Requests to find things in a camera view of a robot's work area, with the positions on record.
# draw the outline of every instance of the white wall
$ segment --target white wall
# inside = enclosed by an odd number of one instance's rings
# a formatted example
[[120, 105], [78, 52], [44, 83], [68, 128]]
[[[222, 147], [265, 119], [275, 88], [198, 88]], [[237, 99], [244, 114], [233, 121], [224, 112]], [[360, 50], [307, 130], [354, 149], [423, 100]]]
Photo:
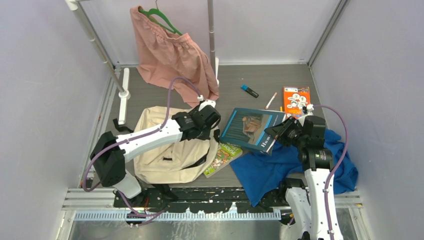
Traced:
[[[307, 62], [339, 0], [214, 0], [215, 52], [220, 63]], [[114, 63], [138, 64], [131, 7], [154, 0], [82, 3]], [[207, 0], [158, 0], [159, 9], [209, 55]]]
[[321, 103], [347, 119], [376, 240], [423, 239], [423, 12], [422, 0], [350, 1], [312, 68]]
[[64, 1], [7, 1], [0, 35], [0, 239], [51, 240], [108, 74]]

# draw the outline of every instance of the book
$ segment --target book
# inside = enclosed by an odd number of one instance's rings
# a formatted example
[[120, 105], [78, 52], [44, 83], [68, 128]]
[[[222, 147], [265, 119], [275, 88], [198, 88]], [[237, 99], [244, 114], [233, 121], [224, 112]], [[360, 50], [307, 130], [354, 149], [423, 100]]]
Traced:
[[271, 155], [275, 139], [265, 129], [282, 123], [285, 118], [281, 111], [236, 107], [219, 139], [231, 146]]
[[213, 159], [210, 166], [203, 172], [203, 174], [209, 178], [214, 175], [223, 167], [227, 166], [231, 161], [242, 155], [243, 150], [240, 147], [227, 145], [225, 143], [219, 144], [218, 152]]
[[299, 118], [302, 116], [302, 108], [310, 103], [309, 87], [285, 86], [282, 88], [282, 105], [286, 114]]

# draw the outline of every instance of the clothing rack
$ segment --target clothing rack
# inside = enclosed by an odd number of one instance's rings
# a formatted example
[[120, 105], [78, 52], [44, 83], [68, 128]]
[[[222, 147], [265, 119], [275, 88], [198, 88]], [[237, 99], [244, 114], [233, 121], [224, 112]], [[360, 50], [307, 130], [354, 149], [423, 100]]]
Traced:
[[[89, 18], [87, 17], [86, 12], [83, 9], [83, 6], [80, 2], [83, 1], [92, 1], [92, 0], [65, 0], [69, 9], [75, 14], [78, 19], [80, 25], [85, 31], [89, 41], [92, 43], [94, 49], [96, 50], [98, 56], [106, 65], [107, 70], [110, 73], [112, 80], [115, 82], [117, 89], [119, 90], [119, 97], [121, 99], [120, 109], [119, 109], [119, 118], [118, 124], [123, 125], [126, 122], [127, 115], [127, 102], [130, 99], [130, 92], [128, 91], [130, 74], [129, 70], [124, 69], [123, 82], [122, 85], [118, 79], [117, 74], [115, 73], [115, 66], [112, 64], [111, 58], [106, 52], [105, 47], [100, 41], [99, 36], [97, 35], [93, 25], [91, 24]], [[215, 31], [214, 31], [214, 0], [207, 0], [207, 11], [208, 11], [208, 19], [209, 19], [209, 47], [210, 53], [209, 57], [211, 59], [210, 63], [212, 65], [213, 72], [215, 76], [218, 76], [218, 58], [215, 57]]]

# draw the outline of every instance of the white pen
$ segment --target white pen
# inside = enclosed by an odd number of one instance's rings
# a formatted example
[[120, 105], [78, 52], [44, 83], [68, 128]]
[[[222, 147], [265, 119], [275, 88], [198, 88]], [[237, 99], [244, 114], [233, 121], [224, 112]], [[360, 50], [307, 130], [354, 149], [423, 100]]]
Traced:
[[265, 110], [268, 110], [268, 108], [270, 107], [271, 103], [276, 98], [276, 96], [277, 96], [277, 93], [274, 93], [274, 95], [271, 97], [271, 100], [269, 100], [268, 104], [266, 105]]

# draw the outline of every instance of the blue cloth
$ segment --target blue cloth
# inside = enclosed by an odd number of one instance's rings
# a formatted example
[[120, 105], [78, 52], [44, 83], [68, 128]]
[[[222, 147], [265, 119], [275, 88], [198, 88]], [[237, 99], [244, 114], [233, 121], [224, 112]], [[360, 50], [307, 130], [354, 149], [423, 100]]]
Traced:
[[[337, 163], [345, 144], [340, 142], [340, 135], [332, 130], [325, 130], [324, 147], [332, 152]], [[291, 173], [303, 172], [298, 160], [298, 150], [294, 146], [286, 147], [276, 142], [272, 156], [262, 153], [249, 153], [230, 163], [252, 206], [256, 206], [265, 193], [276, 189], [279, 182]], [[335, 171], [334, 193], [341, 194], [355, 190], [358, 170], [346, 153], [343, 162]]]

